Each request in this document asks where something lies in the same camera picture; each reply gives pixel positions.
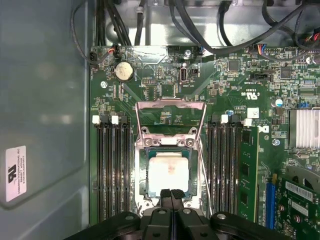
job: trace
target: heatsink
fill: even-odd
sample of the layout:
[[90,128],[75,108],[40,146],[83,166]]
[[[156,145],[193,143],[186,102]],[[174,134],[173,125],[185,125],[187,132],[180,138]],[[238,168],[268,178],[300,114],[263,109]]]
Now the heatsink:
[[298,149],[320,149],[320,110],[290,111],[289,146]]

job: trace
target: cable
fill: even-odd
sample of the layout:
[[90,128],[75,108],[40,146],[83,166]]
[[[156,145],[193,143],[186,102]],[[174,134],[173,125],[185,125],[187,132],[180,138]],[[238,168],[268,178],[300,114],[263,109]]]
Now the cable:
[[197,45],[198,47],[201,47],[201,44],[193,37],[190,35],[190,33],[188,33],[183,26],[181,26],[181,24],[178,22],[178,20],[176,19],[175,16],[175,6],[174,6],[174,0],[169,0],[169,8],[170,8],[170,15],[171,15],[171,19],[173,24],[175,25],[175,27],[180,31],[180,33],[182,33],[183,35],[185,35],[188,39],[191,40],[191,42],[193,42],[195,45]]
[[290,14],[288,14],[285,18],[283,18],[280,22],[275,24],[273,27],[271,27],[268,31],[260,34],[259,36],[244,42],[242,44],[226,47],[226,48],[212,48],[208,45],[206,40],[201,36],[199,31],[197,30],[196,26],[190,19],[185,6],[183,5],[182,0],[175,0],[176,8],[182,18],[182,21],[184,22],[186,28],[190,31],[191,35],[210,53],[217,54],[217,55],[225,55],[230,54],[236,51],[239,51],[243,48],[247,48],[255,43],[260,42],[261,40],[264,40],[265,38],[269,37],[271,34],[275,33],[280,27],[282,27],[284,24],[286,24],[288,21],[290,21],[295,15],[297,15],[300,11],[304,10],[306,8],[305,5],[301,5],[298,8],[296,8],[294,11],[292,11]]
[[[139,7],[144,7],[145,4],[146,4],[146,0],[141,0]],[[141,12],[138,12],[137,21],[136,21],[136,34],[135,34],[135,38],[134,38],[134,45],[135,46],[140,45],[143,27],[144,27],[144,14]]]
[[76,48],[78,49],[80,55],[89,63],[92,65],[98,65],[100,63],[102,63],[108,56],[109,56],[109,52],[105,53],[100,60],[98,61],[92,61],[90,58],[88,58],[84,51],[81,49],[81,46],[79,44],[78,38],[77,38],[77,34],[76,34],[76,29],[75,29],[75,15],[76,12],[78,11],[78,9],[86,2],[87,0],[83,0],[82,2],[80,2],[80,4],[78,6],[75,7],[75,9],[72,10],[71,13],[71,19],[70,19],[70,26],[71,26],[71,33],[72,33],[72,39],[74,41],[74,44],[76,46]]
[[105,3],[104,0],[99,0],[100,2],[100,23],[99,28],[101,29],[100,32],[100,43],[102,46],[106,45],[106,17],[105,17]]
[[123,38],[125,41],[125,45],[132,46],[127,29],[126,29],[126,26],[124,24],[124,21],[122,21],[122,18],[120,16],[115,4],[112,2],[112,0],[105,0],[105,1],[106,2],[109,1],[109,6],[111,7],[111,11],[115,16],[115,20],[118,22],[118,25],[121,29],[121,32],[122,32],[122,35],[123,35]]
[[[274,27],[278,22],[276,20],[274,20],[270,14],[268,13],[268,10],[267,10],[267,1],[268,0],[264,0],[263,1],[263,5],[262,5],[262,16],[263,16],[263,19],[265,20],[265,22],[267,24],[269,24],[271,27]],[[281,26],[279,28],[280,31],[288,34],[291,38],[292,38],[292,41],[293,43],[295,43],[295,33],[294,31],[292,31],[289,27],[287,26]]]
[[117,35],[117,37],[119,39],[120,44],[123,45],[123,46],[127,45],[126,42],[125,42],[125,39],[124,39],[124,37],[122,35],[122,32],[120,30],[119,23],[117,22],[116,17],[114,15],[114,13],[112,12],[112,8],[111,8],[110,4],[108,3],[108,0],[105,0],[104,3],[105,3],[105,6],[106,6],[106,10],[109,13],[111,22],[112,22],[113,27],[114,27],[114,31],[116,32],[116,35]]
[[304,10],[305,9],[301,10],[301,12],[299,13],[299,16],[298,16],[298,18],[296,19],[296,22],[295,22],[295,26],[294,26],[294,41],[295,41],[296,45],[301,49],[308,50],[308,51],[320,50],[320,48],[316,47],[319,44],[319,39],[316,39],[315,43],[312,44],[311,46],[302,45],[300,43],[299,39],[298,39],[298,29],[300,27],[301,17],[302,17],[302,14],[303,14]]
[[228,12],[231,3],[232,3],[232,1],[222,1],[220,3],[219,9],[218,9],[219,30],[220,30],[221,37],[227,46],[233,46],[226,35],[225,23],[224,23],[225,22],[225,14],[226,14],[226,12]]
[[95,16],[95,36],[94,36],[94,45],[99,46],[100,42],[100,16],[98,14],[99,3],[96,2],[96,16]]

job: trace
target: blue connector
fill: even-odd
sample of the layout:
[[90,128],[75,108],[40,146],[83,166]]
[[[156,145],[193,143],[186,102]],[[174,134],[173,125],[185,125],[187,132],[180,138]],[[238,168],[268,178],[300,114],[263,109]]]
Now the blue connector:
[[265,227],[275,228],[276,186],[271,182],[266,184]]

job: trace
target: white label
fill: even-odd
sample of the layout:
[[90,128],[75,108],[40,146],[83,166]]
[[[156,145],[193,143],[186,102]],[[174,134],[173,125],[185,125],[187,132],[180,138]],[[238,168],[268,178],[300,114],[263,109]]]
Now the white label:
[[26,146],[5,151],[5,199],[7,202],[27,191]]
[[291,202],[291,207],[293,207],[298,212],[302,213],[303,215],[308,217],[308,209],[304,208],[303,206],[300,206],[299,204],[295,203],[294,201]]
[[309,200],[310,202],[314,201],[314,195],[312,192],[309,192],[307,190],[304,190],[303,188],[296,186],[288,181],[285,182],[285,188],[288,189],[289,191],[298,194],[299,196]]
[[259,108],[258,107],[248,107],[246,110],[246,117],[248,119],[258,119],[259,118]]

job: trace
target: capacitor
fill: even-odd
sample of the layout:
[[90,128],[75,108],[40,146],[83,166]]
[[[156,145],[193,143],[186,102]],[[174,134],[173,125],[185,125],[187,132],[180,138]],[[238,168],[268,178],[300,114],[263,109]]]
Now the capacitor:
[[277,98],[271,102],[271,106],[274,108],[281,108],[284,105],[284,101],[282,99]]
[[279,210],[280,212],[283,212],[283,211],[285,210],[285,207],[284,207],[282,204],[279,204],[279,205],[278,205],[278,210]]
[[296,223],[300,223],[300,222],[301,222],[301,219],[300,219],[300,216],[299,216],[299,215],[294,215],[294,216],[293,216],[293,220],[294,220]]
[[229,117],[231,117],[235,112],[233,110],[226,110],[225,114],[227,114]]
[[114,74],[120,82],[127,83],[134,76],[134,68],[129,62],[121,61],[115,66]]

